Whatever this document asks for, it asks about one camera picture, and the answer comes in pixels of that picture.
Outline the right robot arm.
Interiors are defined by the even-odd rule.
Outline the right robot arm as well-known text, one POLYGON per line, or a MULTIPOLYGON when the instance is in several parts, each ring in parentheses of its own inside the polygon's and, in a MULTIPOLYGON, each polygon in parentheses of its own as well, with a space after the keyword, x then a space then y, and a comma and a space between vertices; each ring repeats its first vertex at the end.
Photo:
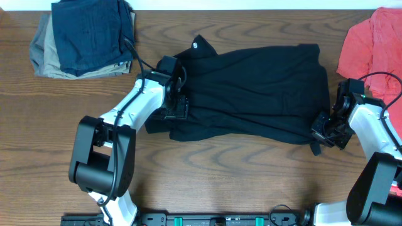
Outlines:
POLYGON ((384 102, 365 96, 364 81, 339 83, 333 113, 315 119, 312 135, 339 149, 357 136, 367 159, 347 199, 316 205, 312 225, 401 225, 401 139, 384 102))

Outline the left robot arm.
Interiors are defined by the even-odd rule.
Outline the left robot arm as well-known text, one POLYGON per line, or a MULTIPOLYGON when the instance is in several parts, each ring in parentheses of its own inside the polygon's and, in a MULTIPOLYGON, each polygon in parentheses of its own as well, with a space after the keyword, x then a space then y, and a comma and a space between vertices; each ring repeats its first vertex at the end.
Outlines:
POLYGON ((113 109, 80 120, 68 177, 97 202, 101 213, 65 216, 61 225, 135 225, 138 208, 129 186, 136 134, 148 119, 187 119, 188 99, 180 93, 186 80, 179 59, 164 56, 156 68, 141 71, 132 91, 113 109))

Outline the black t-shirt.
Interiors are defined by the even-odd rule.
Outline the black t-shirt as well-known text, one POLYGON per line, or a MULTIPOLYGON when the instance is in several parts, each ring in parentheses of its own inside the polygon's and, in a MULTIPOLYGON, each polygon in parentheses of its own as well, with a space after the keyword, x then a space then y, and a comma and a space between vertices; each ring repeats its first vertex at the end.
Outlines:
POLYGON ((185 120, 148 119, 148 133, 200 141, 247 134, 311 147, 320 154, 312 124, 330 112, 326 69, 316 44, 266 46, 218 54, 202 36, 177 54, 187 72, 185 120))

